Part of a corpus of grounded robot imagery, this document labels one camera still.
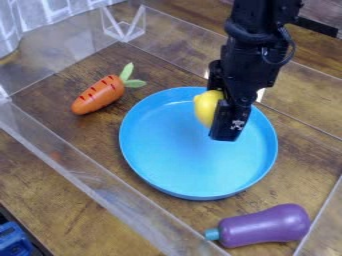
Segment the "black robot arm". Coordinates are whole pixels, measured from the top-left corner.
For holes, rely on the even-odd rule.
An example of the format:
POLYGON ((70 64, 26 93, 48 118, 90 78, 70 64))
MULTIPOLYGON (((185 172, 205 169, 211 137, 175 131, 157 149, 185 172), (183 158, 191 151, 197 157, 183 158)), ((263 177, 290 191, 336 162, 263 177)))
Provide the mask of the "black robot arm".
POLYGON ((275 84, 293 59, 297 45, 286 25, 298 19, 301 8, 301 0, 234 0, 225 23, 227 42, 209 65, 207 88, 223 93, 214 105, 211 139, 238 139, 258 91, 275 84))

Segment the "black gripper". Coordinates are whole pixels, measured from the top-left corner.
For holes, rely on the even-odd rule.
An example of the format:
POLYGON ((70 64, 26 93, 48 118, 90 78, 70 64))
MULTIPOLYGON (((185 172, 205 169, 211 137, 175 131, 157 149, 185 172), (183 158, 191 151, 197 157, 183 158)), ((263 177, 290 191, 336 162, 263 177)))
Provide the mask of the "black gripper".
POLYGON ((289 42, 279 33, 259 43, 229 37, 221 48, 221 58, 209 65, 207 89, 223 92, 210 127, 213 140, 238 139, 258 91, 274 86, 279 69, 287 62, 287 49, 289 42))

